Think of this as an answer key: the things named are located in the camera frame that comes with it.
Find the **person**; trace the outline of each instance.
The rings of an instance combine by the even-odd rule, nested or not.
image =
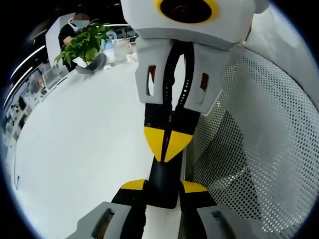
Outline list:
[[[86,11],[83,9],[77,11],[73,18],[70,19],[69,22],[60,30],[58,39],[61,51],[63,51],[65,46],[71,42],[72,38],[77,36],[80,29],[88,26],[89,24],[90,17]],[[74,70],[76,67],[76,64],[73,61],[71,61],[71,66],[66,61],[63,61],[63,65],[66,66],[69,72]]]

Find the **dark clothing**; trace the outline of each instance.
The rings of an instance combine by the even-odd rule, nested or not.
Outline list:
[[[59,33],[59,44],[60,44],[61,51],[64,50],[64,46],[65,46],[63,40],[65,38],[67,38],[68,36],[71,36],[73,38],[76,35],[77,35],[77,33],[74,31],[74,29],[69,24],[66,24],[61,28],[60,33]],[[63,60],[63,65],[66,66],[66,68],[68,69],[69,72],[74,70],[76,67],[76,64],[73,61],[71,61],[71,66],[70,66],[66,61]]]

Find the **white mesh surface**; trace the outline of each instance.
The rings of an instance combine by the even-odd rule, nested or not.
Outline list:
[[[273,63],[250,51],[237,60],[200,117],[186,173],[218,204],[261,220],[268,238],[289,239],[319,192],[319,113]]]

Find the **potted plant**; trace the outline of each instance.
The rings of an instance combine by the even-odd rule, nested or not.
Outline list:
[[[101,40],[107,41],[106,33],[109,30],[101,23],[88,25],[64,47],[64,50],[55,58],[56,64],[63,60],[71,65],[72,60],[80,57],[87,66],[100,51]]]

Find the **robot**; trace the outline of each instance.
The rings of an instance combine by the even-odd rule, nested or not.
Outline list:
[[[80,219],[68,239],[99,238],[101,230],[105,239],[140,239],[146,205],[173,209],[178,196],[188,239],[264,238],[258,222],[216,205],[203,186],[180,182],[180,172],[183,149],[192,140],[200,114],[214,105],[236,45],[245,39],[253,15],[267,9],[268,0],[121,2],[126,21],[139,35],[135,77],[139,99],[146,104],[144,133],[153,164],[148,180],[124,184],[112,202],[103,202]],[[185,81],[173,111],[174,71],[181,55]],[[154,83],[153,95],[149,80]]]

